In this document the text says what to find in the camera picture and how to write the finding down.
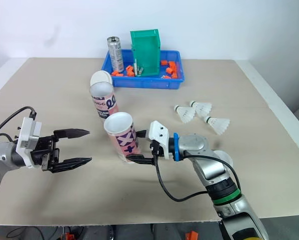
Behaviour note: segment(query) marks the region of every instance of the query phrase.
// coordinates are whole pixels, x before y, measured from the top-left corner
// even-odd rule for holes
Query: white tube cap
[[[104,71],[104,70],[97,71],[91,76],[91,78],[90,78],[91,86],[98,82],[108,82],[110,84],[113,84],[111,75],[107,71]]]

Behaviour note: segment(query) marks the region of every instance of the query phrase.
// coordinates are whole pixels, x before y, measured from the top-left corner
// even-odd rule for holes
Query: black cable
[[[8,135],[7,133],[0,133],[0,136],[5,136],[5,137],[7,137],[7,139],[10,141],[10,142],[13,142],[13,139],[11,138],[11,136],[10,135]]]
[[[24,228],[24,229],[23,229],[19,234],[10,236],[11,233],[13,233],[13,232],[15,232],[15,231],[17,231],[17,230],[19,230],[19,229],[22,229],[22,228]],[[8,233],[6,234],[6,238],[7,238],[7,239],[17,238],[18,236],[22,235],[22,234],[24,233],[24,231],[25,231],[27,228],[34,228],[34,229],[38,230],[38,231],[39,231],[39,234],[40,234],[40,236],[41,236],[41,239],[42,239],[42,240],[45,240],[42,231],[41,231],[37,226],[21,226],[21,227],[15,228],[14,230],[12,230],[12,231],[10,231],[10,232],[8,232]]]
[[[59,227],[55,227],[55,231],[53,232],[53,234],[47,239],[47,240],[51,240],[52,237],[54,237],[54,235],[56,234],[56,232],[58,231]]]
[[[39,234],[40,234],[40,236],[41,236],[41,239],[42,239],[42,240],[45,240],[42,231],[41,231],[37,226],[28,226],[28,227],[29,227],[29,228],[35,228],[36,230],[38,230],[38,231],[39,231]]]
[[[10,115],[8,118],[5,119],[5,121],[3,121],[1,124],[0,124],[0,129],[8,123],[8,121],[10,121],[12,118],[14,118],[17,114],[19,114],[20,112],[26,110],[26,109],[30,109],[31,112],[30,112],[30,117],[32,117],[33,119],[35,119],[35,116],[36,116],[36,112],[34,110],[34,108],[32,108],[31,106],[24,106],[22,108],[20,108],[19,110],[17,110],[16,112],[14,112],[12,115]]]
[[[83,233],[84,229],[85,229],[85,226],[83,226],[83,227],[82,227],[82,229],[81,229],[81,231],[80,231],[79,235],[77,236],[77,240],[79,240],[79,239],[80,239],[80,237],[81,237],[81,235],[82,235],[82,233]]]
[[[20,230],[20,229],[22,229],[22,228],[24,228],[24,229],[23,229],[19,234],[10,236],[11,233],[13,233],[13,232],[15,232],[15,231],[17,231],[17,230]],[[6,234],[6,238],[7,238],[7,239],[17,238],[18,236],[22,235],[22,233],[25,231],[25,229],[26,229],[26,226],[17,227],[17,228],[15,228],[15,229],[13,229],[12,231],[9,231],[9,232]]]
[[[238,175],[236,174],[234,168],[229,165],[226,161],[223,161],[221,159],[218,159],[216,157],[213,157],[213,156],[204,156],[204,155],[186,155],[183,157],[184,159],[196,159],[196,158],[200,158],[200,159],[211,159],[211,160],[214,160],[214,161],[217,161],[217,162],[220,162],[221,164],[224,164],[226,167],[228,167],[231,172],[233,173],[234,175],[234,178],[235,178],[235,181],[236,181],[236,184],[237,184],[237,187],[238,189],[241,191],[241,184],[240,184],[240,180],[239,180],[239,177]]]
[[[207,191],[198,191],[196,193],[193,193],[191,195],[188,195],[186,197],[183,197],[183,198],[176,198],[174,196],[172,196],[172,194],[170,194],[170,192],[167,190],[167,188],[165,187],[164,183],[163,183],[163,180],[161,178],[161,174],[160,174],[160,169],[159,169],[159,164],[158,164],[158,157],[154,154],[153,156],[154,158],[154,164],[155,164],[155,167],[156,167],[156,173],[157,173],[157,177],[158,177],[158,181],[159,181],[159,184],[160,186],[162,187],[162,189],[164,190],[164,192],[167,194],[167,196],[174,200],[175,202],[184,202],[190,198],[193,198],[197,195],[200,195],[200,194],[207,194],[208,192]]]

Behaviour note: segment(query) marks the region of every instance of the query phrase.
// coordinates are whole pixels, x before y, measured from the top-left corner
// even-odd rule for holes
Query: white table surface
[[[42,122],[42,136],[66,128],[91,132],[61,139],[62,159],[93,157],[82,167],[57,174],[25,167],[8,172],[0,186],[0,225],[218,220],[208,195],[173,202],[161,189],[154,167],[124,164],[118,158],[89,96],[90,77],[102,63],[92,58],[30,58],[0,90],[0,123],[30,105]],[[279,113],[235,61],[182,63],[186,80],[179,90],[115,88],[120,111],[132,115],[137,131],[158,120],[170,133],[201,134],[212,148],[229,153],[242,192],[260,218],[299,215],[299,142],[291,138],[284,120],[278,120]],[[183,124],[173,106],[191,100],[211,102],[212,116],[231,119],[228,130],[217,136],[197,117]],[[16,135],[22,118],[17,116],[3,131]],[[141,140],[140,145],[149,152],[148,142]],[[176,197],[204,189],[190,161],[159,163]]]

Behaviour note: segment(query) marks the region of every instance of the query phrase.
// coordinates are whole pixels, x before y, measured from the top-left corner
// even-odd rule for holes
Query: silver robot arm
[[[222,218],[219,227],[224,240],[269,239],[262,222],[241,193],[240,186],[233,182],[227,167],[216,161],[220,157],[210,149],[205,137],[196,134],[179,137],[177,133],[170,137],[168,129],[158,121],[152,122],[149,130],[137,132],[137,136],[152,142],[154,157],[131,155],[128,156],[131,161],[155,165],[158,156],[169,159],[167,153],[170,153],[176,162],[186,158],[192,162],[218,216]]]
[[[200,135],[181,136],[178,140],[182,157],[190,155],[219,158],[210,148],[207,139]],[[220,229],[224,239],[259,238],[269,236],[246,197],[232,181],[227,168],[220,162],[206,158],[189,158],[201,183],[212,199],[213,206],[222,218]]]

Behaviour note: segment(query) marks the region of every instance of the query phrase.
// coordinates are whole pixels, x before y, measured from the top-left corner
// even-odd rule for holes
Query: white shuttlecock
[[[195,109],[197,116],[205,118],[212,109],[212,104],[209,102],[191,101],[189,105]]]
[[[228,118],[216,118],[211,116],[206,116],[204,121],[214,129],[217,135],[222,135],[230,124]]]
[[[191,121],[195,115],[195,109],[192,107],[175,105],[174,110],[178,113],[180,120],[185,124]]]

